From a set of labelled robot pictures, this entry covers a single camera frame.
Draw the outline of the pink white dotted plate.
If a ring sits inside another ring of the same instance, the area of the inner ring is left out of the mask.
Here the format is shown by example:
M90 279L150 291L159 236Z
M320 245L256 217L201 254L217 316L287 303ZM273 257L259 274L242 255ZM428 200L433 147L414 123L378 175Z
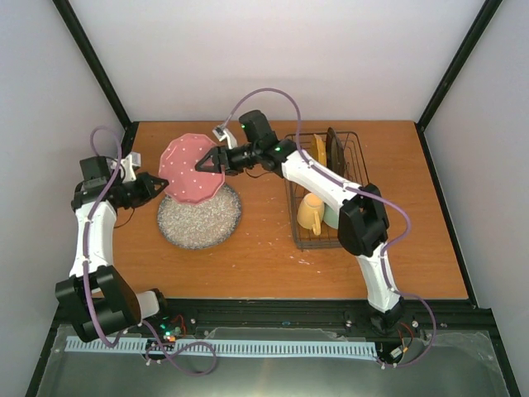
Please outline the pink white dotted plate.
M214 147L206 135L186 133L172 140L160 157L159 177L165 193L178 203L200 204L213 198L225 183L224 174L198 172L195 165Z

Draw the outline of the speckled grey large plate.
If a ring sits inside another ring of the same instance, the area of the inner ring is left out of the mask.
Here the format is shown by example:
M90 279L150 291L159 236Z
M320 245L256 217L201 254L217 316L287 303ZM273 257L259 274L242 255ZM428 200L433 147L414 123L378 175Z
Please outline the speckled grey large plate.
M162 236L186 250L203 250L226 241L242 217L239 194L224 184L217 194L199 204L177 203L166 196L157 213Z

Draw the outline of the orange white dotted plate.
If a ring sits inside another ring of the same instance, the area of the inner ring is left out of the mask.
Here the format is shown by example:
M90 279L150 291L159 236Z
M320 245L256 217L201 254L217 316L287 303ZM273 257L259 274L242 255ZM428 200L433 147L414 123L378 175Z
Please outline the orange white dotted plate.
M326 144L318 134L312 135L310 153L311 157L319 164L327 165Z

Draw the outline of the yellow mug white inside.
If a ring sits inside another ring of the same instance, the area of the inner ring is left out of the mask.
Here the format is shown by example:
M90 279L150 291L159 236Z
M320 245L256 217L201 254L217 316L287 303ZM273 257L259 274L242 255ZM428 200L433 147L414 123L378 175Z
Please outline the yellow mug white inside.
M320 236L324 212L324 202L314 193L306 194L298 207L297 223L300 227L311 231L315 236Z

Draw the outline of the brown rimmed beige plate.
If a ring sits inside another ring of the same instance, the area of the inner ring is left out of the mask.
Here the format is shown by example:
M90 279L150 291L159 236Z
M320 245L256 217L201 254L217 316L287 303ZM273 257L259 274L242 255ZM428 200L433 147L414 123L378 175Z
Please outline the brown rimmed beige plate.
M344 147L336 131L331 127L326 131L326 167L341 177L345 175Z

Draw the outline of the light green ceramic bowl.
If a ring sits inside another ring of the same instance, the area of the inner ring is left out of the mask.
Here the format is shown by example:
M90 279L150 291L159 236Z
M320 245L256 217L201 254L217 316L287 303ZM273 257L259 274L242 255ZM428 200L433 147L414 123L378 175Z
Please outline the light green ceramic bowl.
M325 205L323 222L332 229L338 229L339 215L327 204Z

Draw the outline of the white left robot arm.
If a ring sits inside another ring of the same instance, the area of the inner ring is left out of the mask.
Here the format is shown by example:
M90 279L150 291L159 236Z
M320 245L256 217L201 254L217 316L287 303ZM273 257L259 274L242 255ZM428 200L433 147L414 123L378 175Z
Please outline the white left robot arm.
M139 324L164 332L172 313L158 289L135 293L113 260L113 232L120 208L136 209L156 198L168 182L140 172L141 156L123 160L96 155L79 162L71 208L78 222L74 264L69 277L55 286L55 297L78 337L94 341Z

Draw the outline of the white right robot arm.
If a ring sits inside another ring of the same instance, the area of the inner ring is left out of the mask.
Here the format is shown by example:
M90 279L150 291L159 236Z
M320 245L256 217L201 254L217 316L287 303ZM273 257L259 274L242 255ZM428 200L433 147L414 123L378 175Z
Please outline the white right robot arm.
M379 333L388 333L402 316L403 299L388 264L389 221L378 188L354 184L318 164L297 140L278 138L259 110L242 115L239 122L246 144L237 145L225 127L216 127L213 132L221 144L200 156L196 171L238 175L261 165L322 199L338 216L339 243L360 265L370 322Z

